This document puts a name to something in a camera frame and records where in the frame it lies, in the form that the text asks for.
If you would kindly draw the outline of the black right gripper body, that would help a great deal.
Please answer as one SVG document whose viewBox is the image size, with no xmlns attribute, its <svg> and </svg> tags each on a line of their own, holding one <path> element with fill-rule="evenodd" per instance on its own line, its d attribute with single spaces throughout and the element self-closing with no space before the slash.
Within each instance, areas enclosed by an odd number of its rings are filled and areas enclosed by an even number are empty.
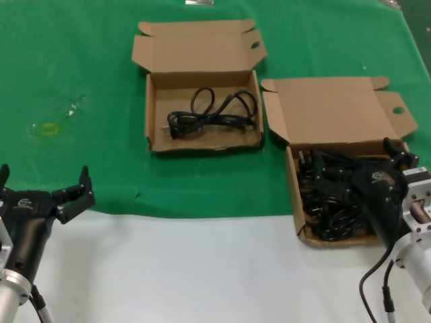
<svg viewBox="0 0 431 323">
<path fill-rule="evenodd" d="M 352 189 L 371 228 L 386 248 L 393 248 L 409 231 L 402 220 L 406 186 L 401 172 L 393 168 L 361 168 L 352 176 Z"/>
</svg>

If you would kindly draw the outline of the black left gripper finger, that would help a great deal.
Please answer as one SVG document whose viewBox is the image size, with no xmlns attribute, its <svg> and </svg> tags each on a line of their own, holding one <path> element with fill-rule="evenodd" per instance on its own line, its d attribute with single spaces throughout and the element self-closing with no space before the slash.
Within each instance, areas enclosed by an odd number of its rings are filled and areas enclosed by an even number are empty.
<svg viewBox="0 0 431 323">
<path fill-rule="evenodd" d="M 57 206 L 55 216 L 62 224 L 69 223 L 95 205 L 95 195 L 88 167 L 82 168 L 77 185 L 56 190 L 51 193 L 51 196 Z"/>
<path fill-rule="evenodd" d="M 10 189 L 6 187 L 9 175 L 9 166 L 7 164 L 3 164 L 0 169 L 0 198 L 2 202 L 5 202 L 10 195 Z"/>
</svg>

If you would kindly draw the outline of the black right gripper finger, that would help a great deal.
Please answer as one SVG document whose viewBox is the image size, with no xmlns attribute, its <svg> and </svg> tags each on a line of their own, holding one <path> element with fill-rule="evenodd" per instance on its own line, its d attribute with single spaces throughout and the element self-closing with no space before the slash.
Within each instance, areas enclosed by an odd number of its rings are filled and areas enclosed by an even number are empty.
<svg viewBox="0 0 431 323">
<path fill-rule="evenodd" d="M 338 203 L 352 205 L 351 179 L 357 163 L 338 152 L 312 150 L 314 185 L 319 194 Z"/>
<path fill-rule="evenodd" d="M 402 142 L 385 137 L 383 148 L 390 156 L 393 168 L 400 171 L 417 168 L 420 158 L 410 153 Z"/>
</svg>

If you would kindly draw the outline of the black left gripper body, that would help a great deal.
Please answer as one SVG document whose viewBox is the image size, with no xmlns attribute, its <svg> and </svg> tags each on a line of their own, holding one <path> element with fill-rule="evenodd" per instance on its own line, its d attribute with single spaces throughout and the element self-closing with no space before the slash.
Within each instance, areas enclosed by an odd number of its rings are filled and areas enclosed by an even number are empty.
<svg viewBox="0 0 431 323">
<path fill-rule="evenodd" d="M 34 282 L 51 236 L 57 205 L 41 190 L 2 190 L 1 217 L 13 248 L 5 268 Z"/>
</svg>

